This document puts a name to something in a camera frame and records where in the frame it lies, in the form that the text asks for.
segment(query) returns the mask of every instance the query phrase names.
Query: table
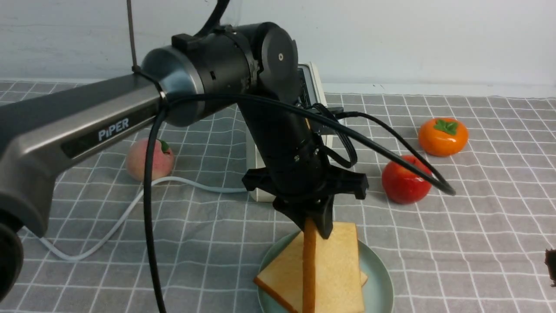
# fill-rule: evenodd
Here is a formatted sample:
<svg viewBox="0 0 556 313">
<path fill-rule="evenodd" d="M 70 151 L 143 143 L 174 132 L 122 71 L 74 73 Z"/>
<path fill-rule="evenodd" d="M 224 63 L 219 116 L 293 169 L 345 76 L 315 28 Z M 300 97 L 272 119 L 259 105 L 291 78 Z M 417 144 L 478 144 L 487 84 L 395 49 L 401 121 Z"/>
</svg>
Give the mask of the table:
<svg viewBox="0 0 556 313">
<path fill-rule="evenodd" d="M 0 105 L 75 84 L 0 82 Z M 365 200 L 339 195 L 335 220 L 358 225 L 360 240 L 384 261 L 395 289 L 395 312 L 555 312 L 556 289 L 544 251 L 556 245 L 556 99 L 327 94 L 329 105 L 364 111 L 392 125 L 418 148 L 418 127 L 454 116 L 469 129 L 466 148 L 427 157 L 457 190 L 432 189 L 400 206 L 381 189 L 386 159 L 357 142 L 370 190 Z M 362 118 L 348 126 L 397 153 L 382 128 Z M 176 153 L 173 174 L 205 185 L 241 188 L 245 123 L 238 109 L 160 137 Z M 46 237 L 75 255 L 95 245 L 135 195 L 127 149 L 143 130 L 58 178 Z M 345 153 L 339 140 L 334 148 Z M 247 193 L 216 194 L 182 183 L 153 188 L 155 239 L 169 312 L 260 312 L 252 279 L 263 255 L 297 230 L 269 203 Z M 61 261 L 31 233 L 18 283 L 0 312 L 156 312 L 146 257 L 142 204 L 97 253 Z"/>
</svg>

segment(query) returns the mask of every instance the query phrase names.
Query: green persimmon calyx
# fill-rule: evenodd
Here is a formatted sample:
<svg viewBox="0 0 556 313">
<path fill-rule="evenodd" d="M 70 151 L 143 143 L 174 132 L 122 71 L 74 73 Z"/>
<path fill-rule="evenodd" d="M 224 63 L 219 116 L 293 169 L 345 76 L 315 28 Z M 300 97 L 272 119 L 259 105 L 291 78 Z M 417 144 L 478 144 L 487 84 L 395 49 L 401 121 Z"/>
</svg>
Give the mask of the green persimmon calyx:
<svg viewBox="0 0 556 313">
<path fill-rule="evenodd" d="M 443 119 L 436 120 L 434 129 L 443 131 L 449 135 L 455 136 L 458 129 L 458 122 L 446 122 Z"/>
</svg>

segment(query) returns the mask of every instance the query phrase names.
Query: fake fruit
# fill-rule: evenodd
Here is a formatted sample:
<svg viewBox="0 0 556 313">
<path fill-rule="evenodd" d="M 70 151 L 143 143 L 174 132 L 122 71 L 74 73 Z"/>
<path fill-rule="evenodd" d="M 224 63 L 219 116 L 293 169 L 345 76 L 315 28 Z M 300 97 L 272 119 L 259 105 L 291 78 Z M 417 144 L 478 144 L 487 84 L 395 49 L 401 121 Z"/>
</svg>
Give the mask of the fake fruit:
<svg viewBox="0 0 556 313">
<path fill-rule="evenodd" d="M 145 178 L 145 156 L 148 138 L 141 139 L 131 145 L 126 156 L 126 169 L 131 177 L 142 182 Z M 156 140 L 152 160 L 152 180 L 168 176 L 172 172 L 174 154 L 172 149 L 162 140 Z"/>
<path fill-rule="evenodd" d="M 426 153 L 448 157 L 460 152 L 469 139 L 467 128 L 452 118 L 435 118 L 419 129 L 419 144 Z"/>
<path fill-rule="evenodd" d="M 408 163 L 431 175 L 430 170 L 413 155 L 402 155 Z M 403 168 L 396 162 L 390 161 L 382 174 L 384 192 L 390 200 L 399 204 L 415 203 L 423 199 L 432 185 L 413 172 Z"/>
</svg>

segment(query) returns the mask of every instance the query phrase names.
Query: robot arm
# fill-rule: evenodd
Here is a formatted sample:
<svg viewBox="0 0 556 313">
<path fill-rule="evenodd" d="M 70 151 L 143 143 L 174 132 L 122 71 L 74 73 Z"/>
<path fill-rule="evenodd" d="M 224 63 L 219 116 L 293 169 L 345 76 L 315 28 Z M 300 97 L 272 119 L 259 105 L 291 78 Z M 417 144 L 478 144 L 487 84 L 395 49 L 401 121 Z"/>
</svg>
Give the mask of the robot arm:
<svg viewBox="0 0 556 313">
<path fill-rule="evenodd" d="M 297 66 L 295 41 L 279 26 L 219 27 L 203 38 L 173 36 L 134 74 L 0 106 L 0 301 L 21 269 L 16 233 L 26 226 L 44 236 L 59 174 L 148 126 L 165 106 L 166 122 L 186 127 L 234 103 L 180 103 L 184 96 L 249 94 L 294 105 Z M 365 174 L 331 166 L 305 118 L 253 101 L 237 104 L 267 166 L 246 173 L 247 190 L 275 195 L 277 210 L 301 229 L 313 218 L 327 238 L 334 194 L 363 199 Z"/>
</svg>

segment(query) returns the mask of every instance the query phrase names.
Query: peach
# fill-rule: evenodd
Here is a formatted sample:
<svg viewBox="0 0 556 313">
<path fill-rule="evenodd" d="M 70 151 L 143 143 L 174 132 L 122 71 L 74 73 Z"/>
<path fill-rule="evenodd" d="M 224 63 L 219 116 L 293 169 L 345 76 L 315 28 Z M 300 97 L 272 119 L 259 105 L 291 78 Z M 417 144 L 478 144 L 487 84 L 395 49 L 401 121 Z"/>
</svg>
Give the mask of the peach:
<svg viewBox="0 0 556 313">
<path fill-rule="evenodd" d="M 145 178 L 145 156 L 148 138 L 143 138 L 131 145 L 126 156 L 126 169 L 131 177 L 142 182 Z M 173 169 L 174 154 L 163 140 L 156 140 L 152 160 L 152 180 L 168 176 Z"/>
</svg>

